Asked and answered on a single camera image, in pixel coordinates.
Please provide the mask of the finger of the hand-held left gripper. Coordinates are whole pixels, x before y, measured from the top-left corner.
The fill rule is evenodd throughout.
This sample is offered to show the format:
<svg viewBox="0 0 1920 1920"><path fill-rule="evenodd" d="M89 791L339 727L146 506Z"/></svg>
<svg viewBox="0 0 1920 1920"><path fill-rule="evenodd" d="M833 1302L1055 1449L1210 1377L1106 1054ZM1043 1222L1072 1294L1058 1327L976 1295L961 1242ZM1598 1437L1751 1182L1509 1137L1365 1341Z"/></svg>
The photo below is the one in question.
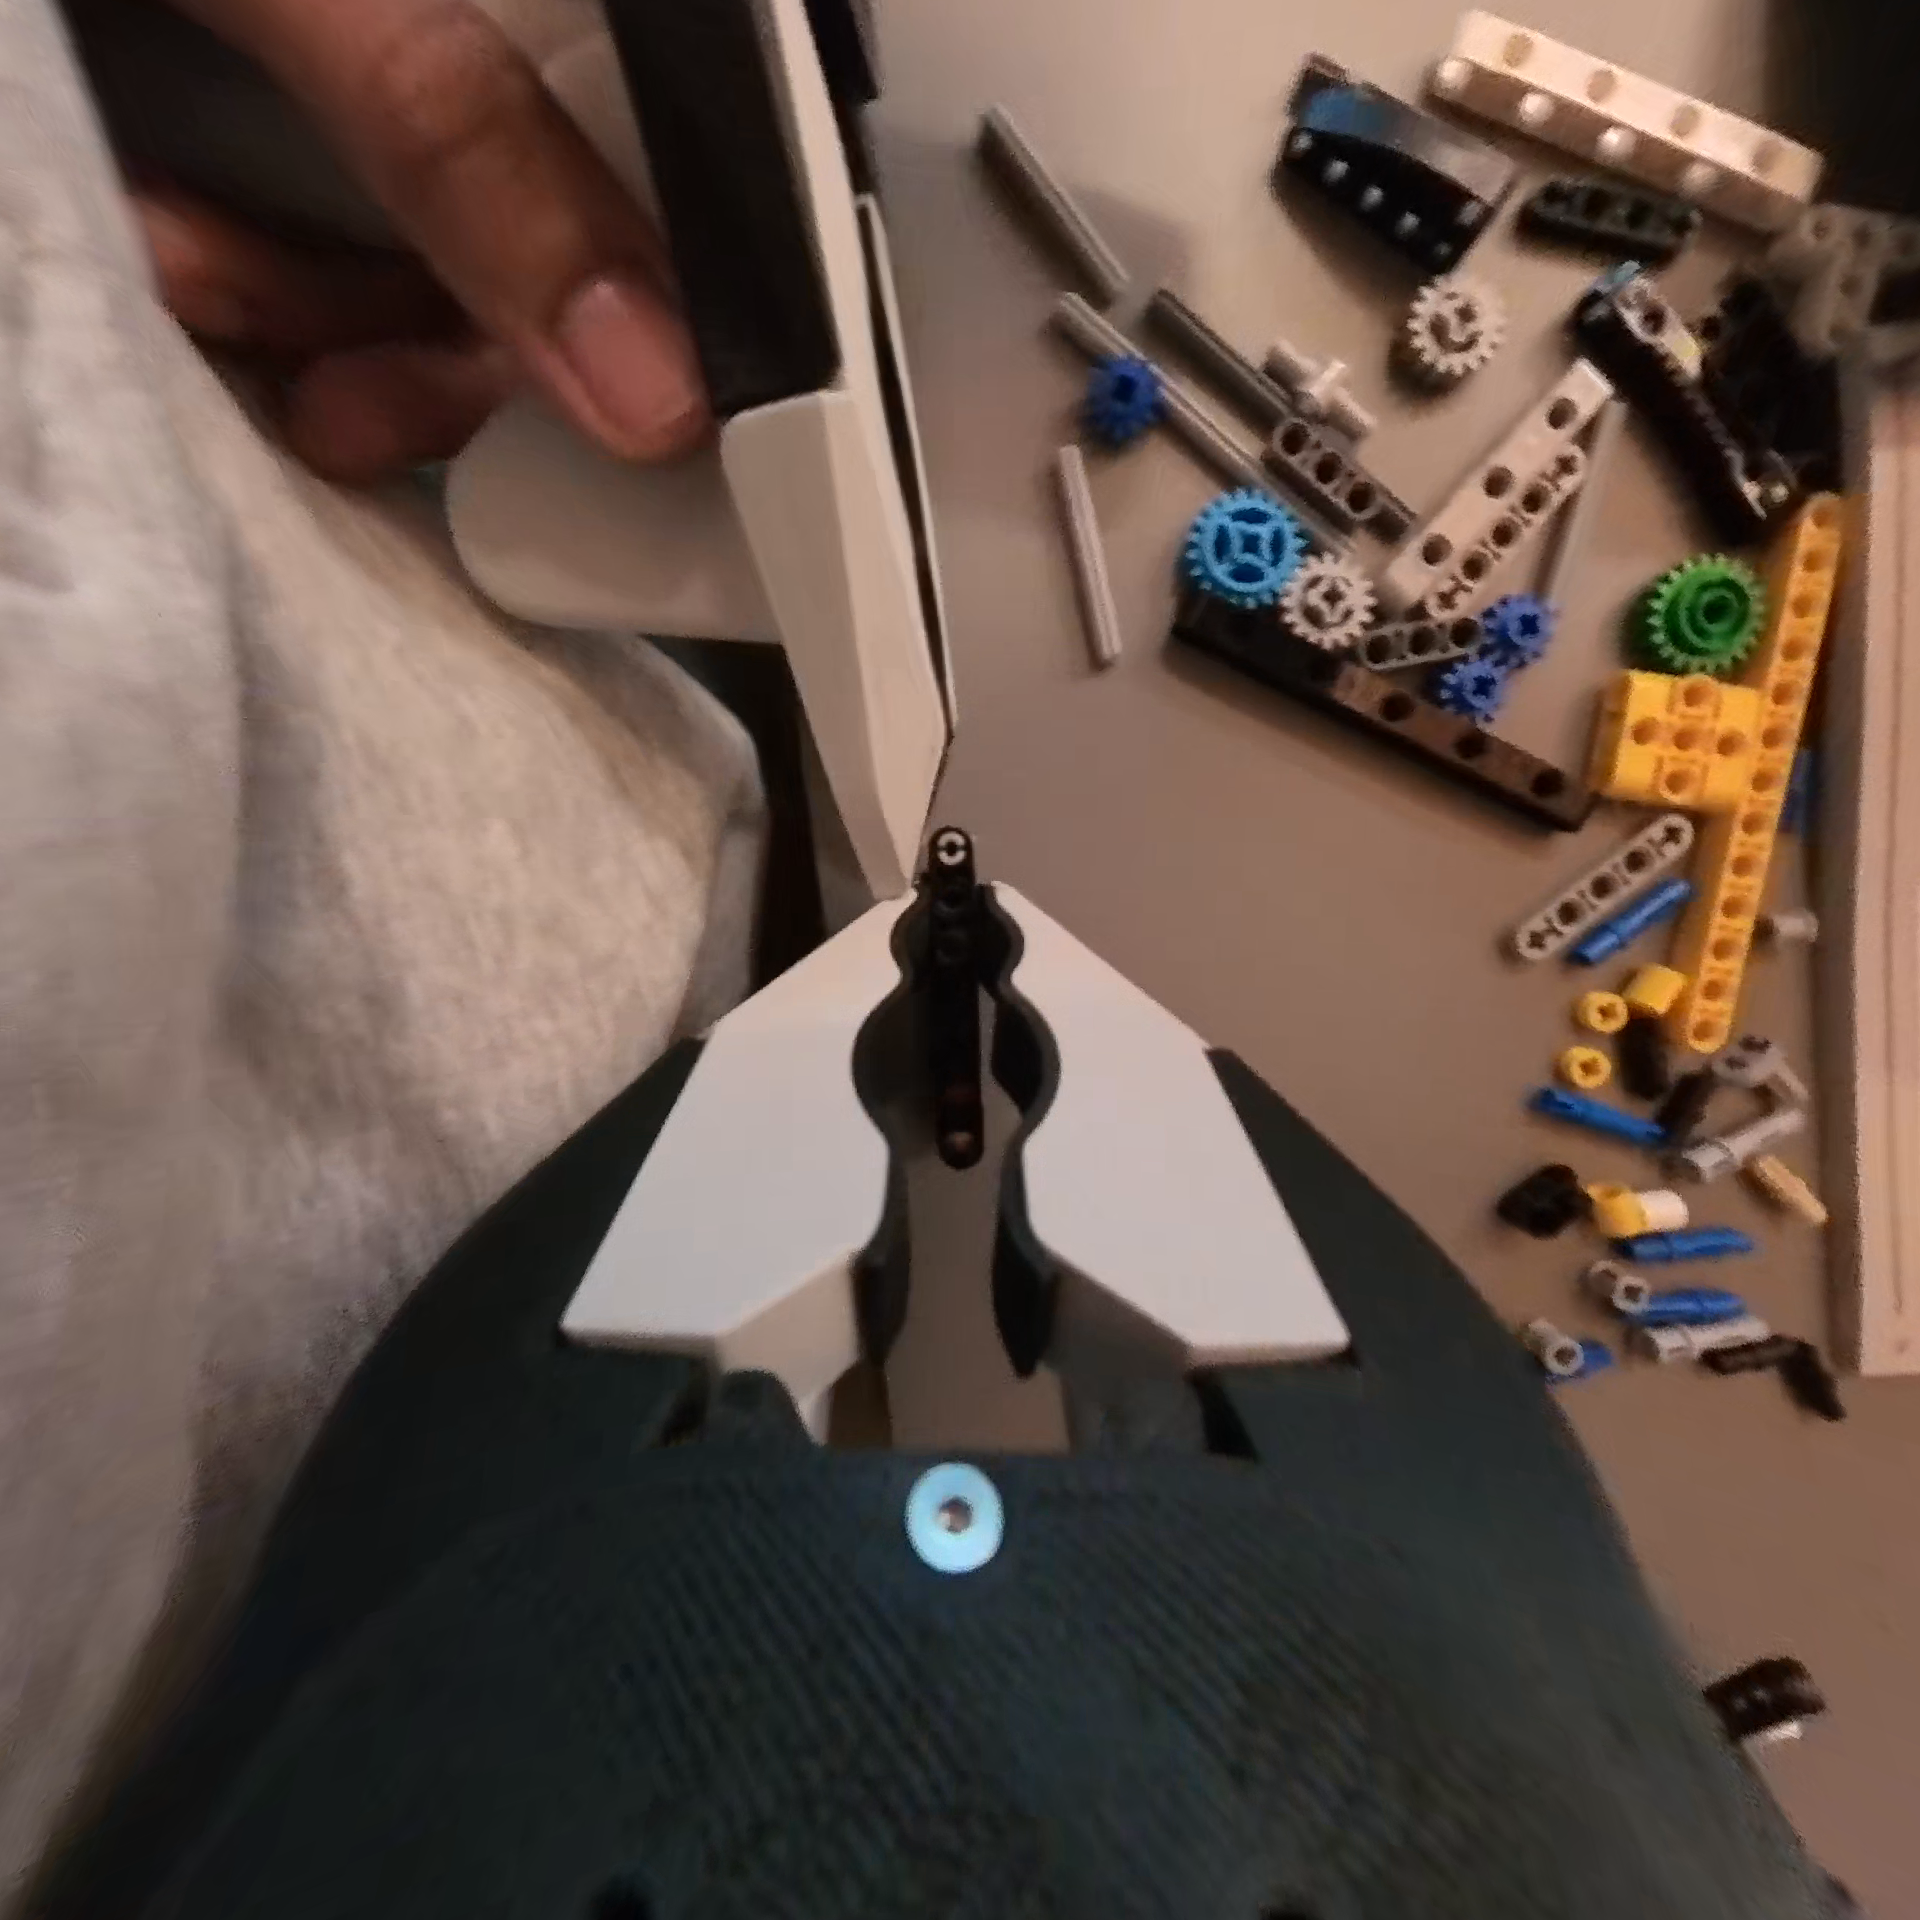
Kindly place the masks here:
<svg viewBox="0 0 1920 1920"><path fill-rule="evenodd" d="M891 242L877 198L858 201L858 235L862 247L862 269L869 286L881 409L903 500L923 643L944 717L944 756L949 756L958 731L958 702L953 686L953 649L944 596L944 571L928 497L922 421L906 359Z"/></svg>
<svg viewBox="0 0 1920 1920"><path fill-rule="evenodd" d="M906 889L949 754L944 589L922 438L806 393L728 421L723 468L833 803L871 889Z"/></svg>

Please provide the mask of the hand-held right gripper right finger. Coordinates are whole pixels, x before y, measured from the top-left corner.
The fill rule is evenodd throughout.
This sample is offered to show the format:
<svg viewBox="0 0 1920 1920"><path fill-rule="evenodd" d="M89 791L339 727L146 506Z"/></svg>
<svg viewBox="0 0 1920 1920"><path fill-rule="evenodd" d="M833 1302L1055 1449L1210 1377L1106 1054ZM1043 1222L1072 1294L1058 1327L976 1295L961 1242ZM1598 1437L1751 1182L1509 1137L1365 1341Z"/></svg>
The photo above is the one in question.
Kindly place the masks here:
<svg viewBox="0 0 1920 1920"><path fill-rule="evenodd" d="M1013 1109L992 1311L1063 1452L1203 1449L1223 1374L1354 1359L1354 1332L1222 1062L1006 882L978 889L990 1070Z"/></svg>

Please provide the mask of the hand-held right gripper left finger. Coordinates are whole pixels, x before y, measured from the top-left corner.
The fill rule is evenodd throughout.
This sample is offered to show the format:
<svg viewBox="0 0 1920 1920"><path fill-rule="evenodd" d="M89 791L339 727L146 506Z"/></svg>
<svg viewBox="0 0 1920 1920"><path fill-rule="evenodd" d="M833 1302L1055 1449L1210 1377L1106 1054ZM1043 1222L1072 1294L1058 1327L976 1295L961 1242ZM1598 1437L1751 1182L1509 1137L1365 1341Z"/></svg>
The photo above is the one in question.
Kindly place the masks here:
<svg viewBox="0 0 1920 1920"><path fill-rule="evenodd" d="M705 1036L565 1307L573 1343L771 1377L827 1437L845 1379L906 1326L923 905L873 905Z"/></svg>

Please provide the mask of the thin black lego beam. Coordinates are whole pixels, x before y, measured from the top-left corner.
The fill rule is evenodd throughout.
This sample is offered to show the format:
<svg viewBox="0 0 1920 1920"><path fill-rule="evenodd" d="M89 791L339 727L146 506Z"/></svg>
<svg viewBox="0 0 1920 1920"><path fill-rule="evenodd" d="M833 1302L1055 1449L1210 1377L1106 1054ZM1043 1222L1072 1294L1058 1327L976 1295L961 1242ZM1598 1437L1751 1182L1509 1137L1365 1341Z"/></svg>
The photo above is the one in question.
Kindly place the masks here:
<svg viewBox="0 0 1920 1920"><path fill-rule="evenodd" d="M949 1169L971 1169L986 1153L982 1089L982 886L975 844L961 828L928 842L923 874L926 951L922 967L933 1142Z"/></svg>

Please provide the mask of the light grey lego axle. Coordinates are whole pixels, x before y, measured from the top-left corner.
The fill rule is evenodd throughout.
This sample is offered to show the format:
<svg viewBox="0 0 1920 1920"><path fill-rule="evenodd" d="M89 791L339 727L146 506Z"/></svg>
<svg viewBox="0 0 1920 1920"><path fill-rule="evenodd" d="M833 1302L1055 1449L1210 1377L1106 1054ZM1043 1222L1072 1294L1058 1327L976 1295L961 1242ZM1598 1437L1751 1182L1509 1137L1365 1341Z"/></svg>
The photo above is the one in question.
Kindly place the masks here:
<svg viewBox="0 0 1920 1920"><path fill-rule="evenodd" d="M1120 660L1120 613L1110 551L1097 526L1089 462L1080 445L1063 444L1055 450L1053 481L1091 662L1096 671L1106 671Z"/></svg>

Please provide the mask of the light grey lego connector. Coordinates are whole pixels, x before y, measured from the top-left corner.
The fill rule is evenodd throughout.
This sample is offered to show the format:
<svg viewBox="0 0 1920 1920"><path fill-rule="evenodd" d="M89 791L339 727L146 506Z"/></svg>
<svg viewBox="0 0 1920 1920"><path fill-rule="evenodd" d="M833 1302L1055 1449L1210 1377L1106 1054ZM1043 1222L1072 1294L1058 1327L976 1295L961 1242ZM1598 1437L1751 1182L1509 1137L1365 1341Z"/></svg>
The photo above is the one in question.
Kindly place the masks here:
<svg viewBox="0 0 1920 1920"><path fill-rule="evenodd" d="M1335 356L1314 356L1295 343L1275 340L1264 351L1264 372L1293 397L1295 406L1350 442L1376 433L1376 415L1354 395L1350 367Z"/></svg>

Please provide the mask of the grey lego gear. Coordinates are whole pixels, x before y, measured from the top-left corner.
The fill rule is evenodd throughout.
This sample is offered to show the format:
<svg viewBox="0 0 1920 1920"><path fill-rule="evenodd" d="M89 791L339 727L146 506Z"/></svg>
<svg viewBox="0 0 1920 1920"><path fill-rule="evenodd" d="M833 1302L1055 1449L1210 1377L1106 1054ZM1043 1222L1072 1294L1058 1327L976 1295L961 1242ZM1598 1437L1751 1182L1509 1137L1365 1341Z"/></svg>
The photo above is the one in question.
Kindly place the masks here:
<svg viewBox="0 0 1920 1920"><path fill-rule="evenodd" d="M1375 629L1378 593L1354 563L1318 554L1303 559L1280 589L1278 613L1295 637L1342 652Z"/></svg>

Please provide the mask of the pile of small lego pins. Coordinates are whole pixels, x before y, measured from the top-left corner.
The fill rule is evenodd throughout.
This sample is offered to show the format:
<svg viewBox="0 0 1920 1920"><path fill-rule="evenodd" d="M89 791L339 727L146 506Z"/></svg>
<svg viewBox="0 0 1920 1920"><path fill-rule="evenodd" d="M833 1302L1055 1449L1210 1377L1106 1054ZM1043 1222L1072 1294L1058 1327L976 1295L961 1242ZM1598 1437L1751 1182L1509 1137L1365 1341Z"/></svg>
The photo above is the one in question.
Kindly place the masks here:
<svg viewBox="0 0 1920 1920"><path fill-rule="evenodd" d="M1773 1326L1738 1286L1693 1277L1761 1250L1753 1231L1703 1210L1718 1189L1741 1183L1816 1231L1831 1215L1783 1157L1813 1115L1807 1076L1773 1038L1709 1038L1683 1065L1667 1021L1690 986L1681 967L1643 964L1611 989L1579 993L1573 1042L1523 1097L1531 1121L1637 1154L1643 1170L1603 1178L1550 1161L1503 1189L1495 1215L1534 1242L1595 1236L1601 1254L1578 1286L1615 1317L1618 1346L1709 1377L1768 1377L1808 1418L1843 1423L1849 1411L1816 1339Z"/></svg>

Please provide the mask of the thin light grey lego liftarm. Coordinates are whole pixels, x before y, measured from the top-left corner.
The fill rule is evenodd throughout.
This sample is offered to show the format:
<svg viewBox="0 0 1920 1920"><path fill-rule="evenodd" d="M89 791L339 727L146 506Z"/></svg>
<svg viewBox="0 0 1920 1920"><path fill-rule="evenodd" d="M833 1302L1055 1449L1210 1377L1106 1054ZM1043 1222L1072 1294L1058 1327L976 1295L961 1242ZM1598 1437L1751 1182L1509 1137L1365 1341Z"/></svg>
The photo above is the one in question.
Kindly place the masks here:
<svg viewBox="0 0 1920 1920"><path fill-rule="evenodd" d="M1678 875L1696 842L1694 821L1672 810L1615 846L1608 857L1559 886L1507 935L1505 951L1523 964L1561 957L1589 933Z"/></svg>

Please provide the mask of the long black lego beam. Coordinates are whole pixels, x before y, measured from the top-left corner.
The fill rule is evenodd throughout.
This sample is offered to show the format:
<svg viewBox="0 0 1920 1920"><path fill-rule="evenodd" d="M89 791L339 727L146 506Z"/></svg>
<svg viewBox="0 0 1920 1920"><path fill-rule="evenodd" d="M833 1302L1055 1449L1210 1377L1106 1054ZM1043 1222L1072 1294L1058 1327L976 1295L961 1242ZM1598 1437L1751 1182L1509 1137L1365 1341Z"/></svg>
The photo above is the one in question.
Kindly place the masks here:
<svg viewBox="0 0 1920 1920"><path fill-rule="evenodd" d="M1499 739L1385 671L1287 634L1270 611L1200 589L1175 599L1169 637L1384 753L1550 833L1578 833L1598 797L1571 771Z"/></svg>

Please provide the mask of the blue lego pin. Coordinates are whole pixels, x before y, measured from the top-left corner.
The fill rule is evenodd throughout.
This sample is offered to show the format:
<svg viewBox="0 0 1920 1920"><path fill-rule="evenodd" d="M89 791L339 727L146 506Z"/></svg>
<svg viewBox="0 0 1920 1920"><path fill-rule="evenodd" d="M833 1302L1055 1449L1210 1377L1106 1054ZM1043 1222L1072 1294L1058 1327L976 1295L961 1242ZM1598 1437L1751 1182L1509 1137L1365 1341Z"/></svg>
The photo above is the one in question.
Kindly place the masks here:
<svg viewBox="0 0 1920 1920"><path fill-rule="evenodd" d="M1690 877L1667 877L1615 917L1584 933L1569 949L1569 964L1592 970L1625 954L1647 933L1674 921L1694 899Z"/></svg>

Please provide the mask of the tan lego gear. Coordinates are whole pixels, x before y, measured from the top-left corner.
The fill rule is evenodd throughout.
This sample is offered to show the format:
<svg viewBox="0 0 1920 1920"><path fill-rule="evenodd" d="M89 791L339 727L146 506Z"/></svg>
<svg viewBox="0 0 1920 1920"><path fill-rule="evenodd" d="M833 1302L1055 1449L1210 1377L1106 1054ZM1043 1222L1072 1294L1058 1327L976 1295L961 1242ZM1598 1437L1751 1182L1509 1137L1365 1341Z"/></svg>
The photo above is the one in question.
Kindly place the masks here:
<svg viewBox="0 0 1920 1920"><path fill-rule="evenodd" d="M1399 371L1425 393L1453 393L1493 364L1507 324L1507 301L1491 283L1457 274L1429 278L1399 324Z"/></svg>

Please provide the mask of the small grey lego liftarm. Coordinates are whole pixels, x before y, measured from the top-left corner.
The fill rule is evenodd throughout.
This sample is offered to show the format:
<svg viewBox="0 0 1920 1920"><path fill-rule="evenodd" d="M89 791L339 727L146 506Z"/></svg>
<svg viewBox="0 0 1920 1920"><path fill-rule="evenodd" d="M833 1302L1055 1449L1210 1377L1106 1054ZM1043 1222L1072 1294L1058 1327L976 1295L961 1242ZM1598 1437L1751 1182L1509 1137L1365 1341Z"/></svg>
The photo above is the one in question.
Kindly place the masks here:
<svg viewBox="0 0 1920 1920"><path fill-rule="evenodd" d="M1351 646L1351 660L1378 674L1397 674L1467 660L1485 643L1479 614L1394 618L1365 630Z"/></svg>

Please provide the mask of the black lego connector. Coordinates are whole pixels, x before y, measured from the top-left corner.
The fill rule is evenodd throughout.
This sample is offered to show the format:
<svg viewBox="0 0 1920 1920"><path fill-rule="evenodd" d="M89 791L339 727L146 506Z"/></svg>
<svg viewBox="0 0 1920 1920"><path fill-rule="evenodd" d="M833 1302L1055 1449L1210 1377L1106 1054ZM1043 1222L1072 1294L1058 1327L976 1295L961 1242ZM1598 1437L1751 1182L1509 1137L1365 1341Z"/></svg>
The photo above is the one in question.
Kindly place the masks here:
<svg viewBox="0 0 1920 1920"><path fill-rule="evenodd" d="M1702 1695L1736 1747L1795 1742L1831 1703L1813 1671L1792 1654L1768 1654L1711 1681Z"/></svg>

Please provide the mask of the person's left hand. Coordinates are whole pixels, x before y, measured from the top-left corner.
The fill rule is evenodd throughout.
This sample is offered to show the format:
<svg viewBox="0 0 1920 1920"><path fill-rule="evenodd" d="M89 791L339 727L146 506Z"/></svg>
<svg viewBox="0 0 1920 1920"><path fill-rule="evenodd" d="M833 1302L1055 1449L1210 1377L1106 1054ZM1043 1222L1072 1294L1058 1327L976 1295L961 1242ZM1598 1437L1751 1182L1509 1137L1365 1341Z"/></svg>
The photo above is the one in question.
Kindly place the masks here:
<svg viewBox="0 0 1920 1920"><path fill-rule="evenodd" d="M405 255L297 242L176 183L129 186L158 291L273 375L279 435L371 487L461 452L517 393L605 452L713 433L658 228L479 4L175 4L257 63L392 219Z"/></svg>

